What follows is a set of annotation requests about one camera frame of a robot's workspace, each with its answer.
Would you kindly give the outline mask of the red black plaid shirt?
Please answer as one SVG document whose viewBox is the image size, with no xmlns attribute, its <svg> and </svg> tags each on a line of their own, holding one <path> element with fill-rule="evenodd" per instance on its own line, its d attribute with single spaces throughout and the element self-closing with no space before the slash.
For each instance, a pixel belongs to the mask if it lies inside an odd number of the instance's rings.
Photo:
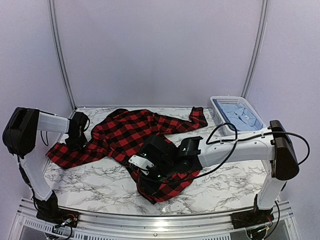
<svg viewBox="0 0 320 240">
<path fill-rule="evenodd" d="M 91 139 L 83 150 L 71 151 L 65 143 L 56 143 L 47 157 L 63 169 L 70 169 L 99 161 L 105 157 L 114 159 L 126 168 L 136 183 L 138 193 L 151 204 L 168 201 L 191 185 L 200 172 L 176 173 L 169 178 L 173 184 L 155 184 L 151 192 L 140 177 L 141 170 L 134 172 L 129 159 L 137 154 L 145 140 L 152 135 L 170 143 L 166 135 L 191 132 L 208 126 L 202 107 L 193 107 L 188 120 L 161 115 L 147 109 L 129 111 L 119 108 L 110 113 L 91 130 Z"/>
</svg>

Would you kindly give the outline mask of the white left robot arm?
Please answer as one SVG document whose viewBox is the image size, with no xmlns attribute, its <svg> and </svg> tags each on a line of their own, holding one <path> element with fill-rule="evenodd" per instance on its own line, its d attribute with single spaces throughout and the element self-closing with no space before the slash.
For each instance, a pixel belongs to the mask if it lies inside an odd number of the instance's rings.
<svg viewBox="0 0 320 240">
<path fill-rule="evenodd" d="M 70 119 L 37 108 L 17 107 L 14 110 L 4 129 L 2 140 L 9 153 L 17 155 L 21 175 L 37 200 L 48 201 L 53 194 L 37 164 L 37 132 L 68 134 L 68 149 L 82 150 L 88 142 L 85 137 L 88 121 L 88 116 L 83 112 L 76 112 Z"/>
</svg>

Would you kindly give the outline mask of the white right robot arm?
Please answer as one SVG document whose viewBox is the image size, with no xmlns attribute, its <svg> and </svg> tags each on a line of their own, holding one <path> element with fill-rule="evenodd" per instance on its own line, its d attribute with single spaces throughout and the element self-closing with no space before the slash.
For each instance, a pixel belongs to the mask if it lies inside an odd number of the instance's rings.
<svg viewBox="0 0 320 240">
<path fill-rule="evenodd" d="M 207 139 L 201 136 L 184 138 L 179 146 L 171 145 L 152 135 L 129 163 L 142 171 L 149 182 L 163 183 L 174 174 L 186 174 L 226 162 L 261 160 L 267 166 L 267 176 L 257 194 L 255 207 L 247 219 L 258 224 L 267 216 L 285 183 L 300 171 L 290 133 L 278 120 L 269 127 L 247 133 Z"/>
</svg>

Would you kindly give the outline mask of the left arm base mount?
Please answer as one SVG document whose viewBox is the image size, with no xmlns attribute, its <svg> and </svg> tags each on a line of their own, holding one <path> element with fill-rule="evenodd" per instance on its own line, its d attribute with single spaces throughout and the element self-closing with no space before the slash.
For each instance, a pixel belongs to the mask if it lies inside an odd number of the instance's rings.
<svg viewBox="0 0 320 240">
<path fill-rule="evenodd" d="M 33 198 L 33 204 L 37 210 L 36 217 L 40 220 L 54 223 L 59 226 L 68 225 L 76 228 L 79 221 L 79 212 L 60 208 L 58 205 L 58 197 L 53 192 L 48 200 L 39 200 Z"/>
</svg>

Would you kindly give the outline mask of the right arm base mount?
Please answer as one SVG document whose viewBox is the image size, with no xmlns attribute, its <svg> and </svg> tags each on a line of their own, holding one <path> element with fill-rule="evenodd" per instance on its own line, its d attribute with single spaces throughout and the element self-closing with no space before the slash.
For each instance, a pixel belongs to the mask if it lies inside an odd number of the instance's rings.
<svg viewBox="0 0 320 240">
<path fill-rule="evenodd" d="M 274 220 L 273 209 L 261 210 L 258 208 L 258 195 L 254 198 L 253 209 L 234 212 L 231 214 L 231 223 L 234 229 L 247 228 Z"/>
</svg>

